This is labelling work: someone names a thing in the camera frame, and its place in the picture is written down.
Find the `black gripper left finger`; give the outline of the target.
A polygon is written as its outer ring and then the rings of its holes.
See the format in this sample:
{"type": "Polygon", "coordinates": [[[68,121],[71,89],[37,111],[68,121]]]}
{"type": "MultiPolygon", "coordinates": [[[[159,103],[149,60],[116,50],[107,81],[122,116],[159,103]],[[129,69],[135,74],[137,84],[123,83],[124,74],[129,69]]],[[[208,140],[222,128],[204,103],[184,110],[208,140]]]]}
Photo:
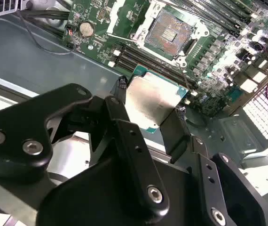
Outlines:
{"type": "Polygon", "coordinates": [[[78,84],[0,110],[0,209],[17,218],[37,218],[42,202],[58,187],[47,175],[53,144],[73,131],[90,135],[98,154],[92,166],[118,160],[143,218],[167,214],[169,197],[123,102],[116,96],[94,97],[78,84]]]}

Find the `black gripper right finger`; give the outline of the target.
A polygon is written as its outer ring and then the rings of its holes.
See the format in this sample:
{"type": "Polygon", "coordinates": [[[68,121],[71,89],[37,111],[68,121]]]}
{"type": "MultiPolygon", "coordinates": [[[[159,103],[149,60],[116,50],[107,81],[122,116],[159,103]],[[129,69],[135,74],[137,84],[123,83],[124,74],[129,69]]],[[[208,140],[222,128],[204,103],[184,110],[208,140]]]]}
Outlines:
{"type": "Polygon", "coordinates": [[[210,156],[172,111],[160,125],[170,164],[159,173],[170,200],[167,226],[263,226],[265,200],[225,154],[210,156]]]}

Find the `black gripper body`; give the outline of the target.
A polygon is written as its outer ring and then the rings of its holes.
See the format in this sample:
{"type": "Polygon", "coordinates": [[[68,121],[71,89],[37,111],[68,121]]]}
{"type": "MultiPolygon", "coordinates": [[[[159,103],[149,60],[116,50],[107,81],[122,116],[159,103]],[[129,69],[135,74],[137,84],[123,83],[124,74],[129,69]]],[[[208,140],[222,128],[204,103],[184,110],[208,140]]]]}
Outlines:
{"type": "MultiPolygon", "coordinates": [[[[158,226],[203,226],[186,171],[154,161],[170,199],[158,226]]],[[[88,168],[52,190],[37,214],[39,226],[145,226],[143,211],[115,157],[88,168]]]]}

